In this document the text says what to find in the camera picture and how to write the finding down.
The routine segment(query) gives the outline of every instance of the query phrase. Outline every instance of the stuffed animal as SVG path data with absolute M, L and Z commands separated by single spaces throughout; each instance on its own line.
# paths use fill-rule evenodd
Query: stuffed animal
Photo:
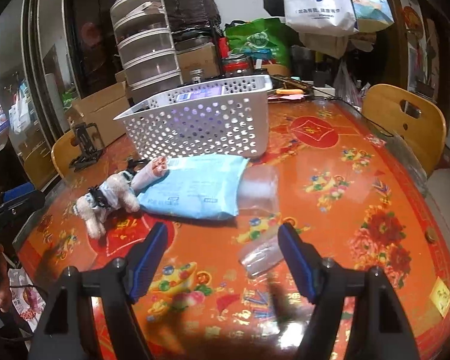
M 123 207 L 127 212 L 140 209 L 135 193 L 160 179 L 167 172 L 167 160 L 158 157 L 132 176 L 128 171 L 111 175 L 99 187 L 90 188 L 89 193 L 77 199 L 73 206 L 75 215 L 85 221 L 90 238 L 105 235 L 103 225 L 108 214 Z

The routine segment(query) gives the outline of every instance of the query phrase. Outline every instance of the wooden chair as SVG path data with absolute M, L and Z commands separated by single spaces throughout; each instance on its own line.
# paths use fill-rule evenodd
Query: wooden chair
M 362 113 L 400 135 L 430 177 L 442 155 L 447 132 L 445 118 L 434 103 L 404 89 L 378 84 L 368 90 Z
M 53 165 L 63 180 L 66 180 L 68 173 L 73 172 L 69 168 L 70 162 L 82 154 L 79 146 L 72 145 L 73 139 L 75 139 L 75 134 L 70 130 L 62 135 L 52 147 Z
M 42 189 L 56 175 L 50 157 L 50 149 L 46 142 L 42 142 L 25 159 L 23 168 L 36 189 Z

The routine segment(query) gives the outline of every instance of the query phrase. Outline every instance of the plastic basket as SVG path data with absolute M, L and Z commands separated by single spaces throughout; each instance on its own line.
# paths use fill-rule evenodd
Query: plastic basket
M 176 101 L 180 94 L 213 87 L 223 87 L 224 94 Z M 114 120 L 125 123 L 143 158 L 210 153 L 258 157 L 267 149 L 267 91 L 271 89 L 265 75 L 188 85 L 143 100 Z

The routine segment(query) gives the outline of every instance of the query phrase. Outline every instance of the table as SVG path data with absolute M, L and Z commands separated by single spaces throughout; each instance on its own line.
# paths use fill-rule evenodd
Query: table
M 267 152 L 253 164 L 276 167 L 280 211 L 257 218 L 241 215 L 215 227 L 166 220 L 169 243 L 156 283 L 133 306 L 152 352 L 186 359 L 291 358 L 313 306 L 300 297 L 284 262 L 255 280 L 238 262 L 251 239 L 291 222 L 304 241 L 342 266 L 383 266 L 421 357 L 430 358 L 450 334 L 450 309 L 443 318 L 429 299 L 438 276 L 450 290 L 448 230 L 440 231 L 404 167 L 347 105 L 270 104 L 269 124 Z M 117 211 L 106 223 L 106 238 L 90 240 L 71 212 L 89 186 L 125 169 L 133 154 L 128 138 L 120 138 L 97 164 L 58 184 L 44 209 L 30 217 L 15 247 L 37 285 L 49 288 L 66 266 L 100 268 L 124 256 L 150 231 L 157 218 Z M 430 243 L 426 235 L 433 231 Z M 285 305 L 278 317 L 270 292 Z M 100 300 L 93 303 L 104 358 L 113 359 Z M 343 358 L 353 304 L 347 298 L 333 359 Z

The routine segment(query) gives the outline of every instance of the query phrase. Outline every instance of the blue package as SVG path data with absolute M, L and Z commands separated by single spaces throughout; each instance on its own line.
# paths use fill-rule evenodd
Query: blue package
M 138 195 L 152 214 L 225 220 L 239 214 L 236 195 L 248 159 L 208 154 L 168 159 L 168 172 Z

